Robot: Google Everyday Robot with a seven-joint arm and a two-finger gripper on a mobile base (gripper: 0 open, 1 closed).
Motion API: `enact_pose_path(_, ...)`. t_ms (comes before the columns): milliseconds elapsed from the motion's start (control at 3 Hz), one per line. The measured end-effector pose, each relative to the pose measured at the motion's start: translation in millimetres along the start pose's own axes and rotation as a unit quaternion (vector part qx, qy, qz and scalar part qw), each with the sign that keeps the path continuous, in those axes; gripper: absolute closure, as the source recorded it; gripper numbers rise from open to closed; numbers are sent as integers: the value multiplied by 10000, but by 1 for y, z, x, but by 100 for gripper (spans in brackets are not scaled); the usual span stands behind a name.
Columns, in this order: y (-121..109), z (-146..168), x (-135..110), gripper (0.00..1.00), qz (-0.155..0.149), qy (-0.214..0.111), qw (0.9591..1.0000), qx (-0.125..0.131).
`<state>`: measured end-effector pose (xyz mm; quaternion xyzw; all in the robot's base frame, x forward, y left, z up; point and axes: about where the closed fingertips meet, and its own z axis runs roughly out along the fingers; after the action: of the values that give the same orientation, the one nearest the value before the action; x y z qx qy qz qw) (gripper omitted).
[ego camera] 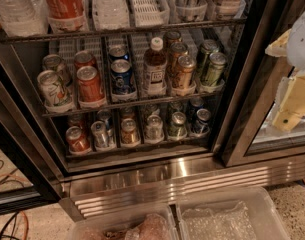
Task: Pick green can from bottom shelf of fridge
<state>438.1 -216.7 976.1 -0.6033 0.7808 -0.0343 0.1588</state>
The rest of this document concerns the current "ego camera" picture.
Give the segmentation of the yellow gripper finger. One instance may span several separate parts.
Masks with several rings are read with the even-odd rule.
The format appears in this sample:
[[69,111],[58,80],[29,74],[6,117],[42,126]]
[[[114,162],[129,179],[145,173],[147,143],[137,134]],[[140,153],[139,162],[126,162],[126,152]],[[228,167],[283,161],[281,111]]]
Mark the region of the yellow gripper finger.
[[277,40],[269,44],[265,49],[265,53],[272,57],[286,57],[287,43],[291,30],[285,31]]
[[289,132],[305,116],[305,71],[299,71],[294,77],[283,77],[275,96],[275,108],[272,112],[272,125]]

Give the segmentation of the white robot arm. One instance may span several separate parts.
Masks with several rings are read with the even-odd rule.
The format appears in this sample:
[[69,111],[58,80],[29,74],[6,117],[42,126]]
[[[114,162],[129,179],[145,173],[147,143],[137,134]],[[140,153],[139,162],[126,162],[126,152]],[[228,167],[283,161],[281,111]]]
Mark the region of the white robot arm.
[[289,132],[305,116],[305,11],[289,30],[268,45],[265,53],[285,57],[298,70],[294,76],[282,78],[272,111],[271,124],[279,131]]

